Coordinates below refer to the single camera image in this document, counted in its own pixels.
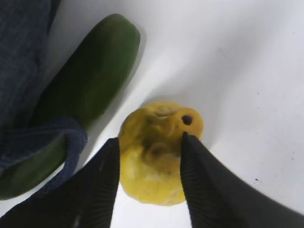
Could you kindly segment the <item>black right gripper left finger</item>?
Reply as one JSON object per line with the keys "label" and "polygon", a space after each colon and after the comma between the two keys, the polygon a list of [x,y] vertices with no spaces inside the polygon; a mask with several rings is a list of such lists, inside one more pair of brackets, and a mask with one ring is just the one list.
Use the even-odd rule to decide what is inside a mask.
{"label": "black right gripper left finger", "polygon": [[0,219],[2,228],[108,228],[119,182],[119,141],[111,138],[72,178]]}

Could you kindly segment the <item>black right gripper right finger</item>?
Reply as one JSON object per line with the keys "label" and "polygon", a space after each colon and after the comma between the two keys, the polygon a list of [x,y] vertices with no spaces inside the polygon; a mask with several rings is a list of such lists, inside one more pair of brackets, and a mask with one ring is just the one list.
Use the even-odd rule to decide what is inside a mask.
{"label": "black right gripper right finger", "polygon": [[304,216],[254,189],[183,133],[180,176],[193,228],[302,228]]}

